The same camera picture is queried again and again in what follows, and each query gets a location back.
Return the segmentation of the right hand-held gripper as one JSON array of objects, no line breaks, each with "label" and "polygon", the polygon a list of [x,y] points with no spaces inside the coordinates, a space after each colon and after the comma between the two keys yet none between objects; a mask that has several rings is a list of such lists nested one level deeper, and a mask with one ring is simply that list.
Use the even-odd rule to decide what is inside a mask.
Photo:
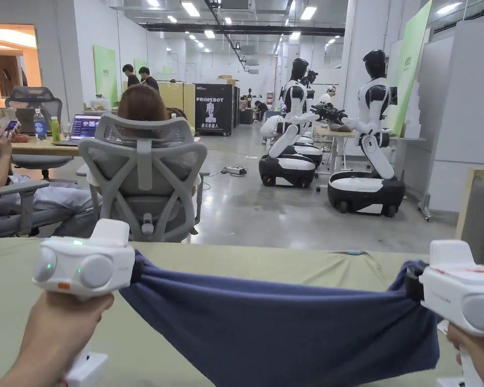
[{"label": "right hand-held gripper", "polygon": [[469,244],[435,240],[429,263],[409,264],[406,295],[466,334],[484,337],[484,265]]}]

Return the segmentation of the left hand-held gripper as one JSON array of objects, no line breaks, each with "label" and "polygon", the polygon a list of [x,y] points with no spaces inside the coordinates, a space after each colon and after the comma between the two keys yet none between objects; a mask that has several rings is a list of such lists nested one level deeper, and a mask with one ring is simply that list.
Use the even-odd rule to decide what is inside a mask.
[{"label": "left hand-held gripper", "polygon": [[129,287],[135,266],[129,235],[128,223],[99,219],[90,238],[46,238],[40,243],[32,282],[80,301]]}]

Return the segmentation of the person's left hand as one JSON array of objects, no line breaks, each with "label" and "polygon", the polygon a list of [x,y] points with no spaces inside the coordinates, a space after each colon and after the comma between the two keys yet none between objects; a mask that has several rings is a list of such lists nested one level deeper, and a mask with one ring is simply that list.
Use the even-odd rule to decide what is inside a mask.
[{"label": "person's left hand", "polygon": [[79,301],[73,295],[42,291],[30,310],[20,353],[50,361],[57,368],[67,367],[113,302],[112,294]]}]

